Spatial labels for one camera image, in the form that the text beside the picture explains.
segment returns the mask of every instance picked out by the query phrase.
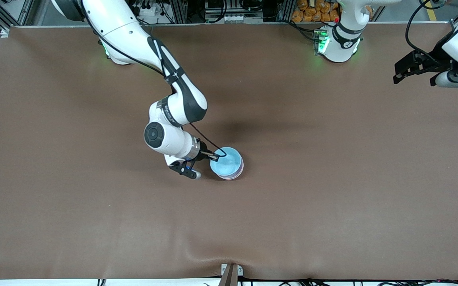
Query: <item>round black joint cap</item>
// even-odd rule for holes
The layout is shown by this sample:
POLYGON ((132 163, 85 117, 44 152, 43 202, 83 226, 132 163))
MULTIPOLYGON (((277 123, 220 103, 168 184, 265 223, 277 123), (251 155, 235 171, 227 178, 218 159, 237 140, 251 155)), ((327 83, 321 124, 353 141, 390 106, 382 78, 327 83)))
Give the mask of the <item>round black joint cap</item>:
POLYGON ((153 148, 162 146, 164 128, 158 122, 151 122, 144 129, 144 140, 153 148))

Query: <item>table surface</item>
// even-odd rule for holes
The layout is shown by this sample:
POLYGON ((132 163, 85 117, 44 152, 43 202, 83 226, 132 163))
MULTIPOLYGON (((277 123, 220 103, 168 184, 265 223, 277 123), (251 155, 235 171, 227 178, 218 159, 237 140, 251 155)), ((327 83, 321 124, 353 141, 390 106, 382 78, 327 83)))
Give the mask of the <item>table surface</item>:
MULTIPOLYGON (((238 149, 222 181, 144 143, 169 86, 107 60, 89 29, 0 40, 0 278, 458 279, 458 89, 392 83, 404 25, 369 25, 347 63, 286 25, 160 27, 238 149)), ((414 25, 428 49, 445 24, 414 25)))

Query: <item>velcro strap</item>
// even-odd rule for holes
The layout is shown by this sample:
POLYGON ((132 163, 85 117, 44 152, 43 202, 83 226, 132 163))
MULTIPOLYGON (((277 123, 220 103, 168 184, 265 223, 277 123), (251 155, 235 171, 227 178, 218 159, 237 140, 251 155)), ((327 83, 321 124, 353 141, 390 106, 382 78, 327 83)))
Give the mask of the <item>velcro strap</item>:
POLYGON ((165 82, 168 83, 169 85, 172 85, 174 82, 176 82, 178 79, 180 79, 181 76, 185 74, 185 71, 183 70, 182 67, 180 67, 177 70, 174 70, 169 74, 168 76, 164 76, 165 82))

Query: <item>yellow strip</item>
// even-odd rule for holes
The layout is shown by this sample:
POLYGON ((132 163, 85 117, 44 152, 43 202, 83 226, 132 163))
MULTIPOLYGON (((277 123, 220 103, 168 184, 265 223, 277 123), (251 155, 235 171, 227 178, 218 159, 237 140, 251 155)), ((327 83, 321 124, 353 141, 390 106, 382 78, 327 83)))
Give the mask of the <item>yellow strip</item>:
MULTIPOLYGON (((427 2, 427 4, 425 4, 425 6, 429 7, 429 8, 432 8, 432 5, 431 5, 431 2, 427 2)), ((427 14, 429 15, 429 20, 430 21, 437 21, 438 19, 436 18, 436 14, 434 14, 434 10, 431 10, 431 9, 427 9, 427 14)))

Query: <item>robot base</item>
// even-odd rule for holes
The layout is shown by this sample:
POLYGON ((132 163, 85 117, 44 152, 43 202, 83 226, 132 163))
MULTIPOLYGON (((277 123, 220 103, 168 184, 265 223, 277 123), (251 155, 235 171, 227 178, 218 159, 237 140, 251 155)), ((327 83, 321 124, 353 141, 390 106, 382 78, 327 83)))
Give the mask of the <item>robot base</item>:
POLYGON ((356 52, 360 40, 358 40, 355 44, 352 42, 347 42, 347 45, 350 44, 351 46, 349 48, 342 48, 333 36, 334 27, 327 25, 320 29, 327 31, 327 34, 329 35, 328 40, 326 40, 326 43, 324 44, 324 47, 318 47, 319 54, 322 54, 327 60, 334 63, 343 63, 349 60, 351 56, 356 52))

